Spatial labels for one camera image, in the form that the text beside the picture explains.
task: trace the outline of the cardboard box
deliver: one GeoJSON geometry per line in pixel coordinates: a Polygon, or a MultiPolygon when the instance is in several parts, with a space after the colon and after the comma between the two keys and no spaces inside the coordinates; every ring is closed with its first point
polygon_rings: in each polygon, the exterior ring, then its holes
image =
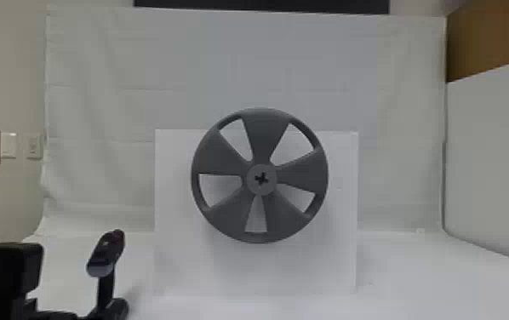
{"type": "Polygon", "coordinates": [[[509,0],[473,0],[448,17],[447,79],[509,64],[509,0]]]}

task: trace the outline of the white floor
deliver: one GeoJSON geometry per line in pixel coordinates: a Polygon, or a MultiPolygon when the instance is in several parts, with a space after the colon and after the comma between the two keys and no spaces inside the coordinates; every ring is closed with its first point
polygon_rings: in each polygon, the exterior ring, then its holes
{"type": "MultiPolygon", "coordinates": [[[[98,236],[29,237],[45,248],[41,309],[85,314],[96,281],[84,267],[98,236]]],[[[357,293],[345,297],[153,296],[152,234],[128,234],[117,295],[136,319],[509,319],[509,258],[443,234],[362,232],[357,293]]]]}

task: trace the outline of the dark ceiling panel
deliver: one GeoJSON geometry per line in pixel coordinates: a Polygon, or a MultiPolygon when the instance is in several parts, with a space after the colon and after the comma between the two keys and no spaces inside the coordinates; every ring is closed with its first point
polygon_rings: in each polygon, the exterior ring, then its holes
{"type": "Polygon", "coordinates": [[[390,0],[134,0],[136,7],[389,14],[390,0]]]}

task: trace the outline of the wheel rim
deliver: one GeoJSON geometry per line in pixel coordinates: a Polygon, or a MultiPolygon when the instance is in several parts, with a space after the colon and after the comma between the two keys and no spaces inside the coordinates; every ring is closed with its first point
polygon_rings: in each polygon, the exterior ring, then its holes
{"type": "Polygon", "coordinates": [[[307,226],[323,204],[328,189],[328,163],[317,136],[300,120],[273,109],[247,109],[220,120],[203,137],[192,162],[192,192],[199,210],[217,230],[246,243],[272,243],[290,237],[307,226]],[[223,137],[221,130],[242,120],[253,153],[245,160],[223,137]],[[272,153],[292,124],[311,143],[312,151],[275,166],[272,153]],[[209,206],[199,184],[200,174],[234,175],[242,185],[229,197],[209,206]],[[308,208],[296,208],[277,185],[285,184],[314,194],[308,208]],[[250,208],[261,196],[266,232],[245,231],[250,208]]]}

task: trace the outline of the wall outlet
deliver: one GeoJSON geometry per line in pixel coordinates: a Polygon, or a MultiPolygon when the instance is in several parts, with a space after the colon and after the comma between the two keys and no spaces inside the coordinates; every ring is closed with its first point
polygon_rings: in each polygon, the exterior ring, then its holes
{"type": "Polygon", "coordinates": [[[26,157],[32,160],[41,160],[44,154],[44,141],[42,134],[28,134],[26,136],[26,157]]]}

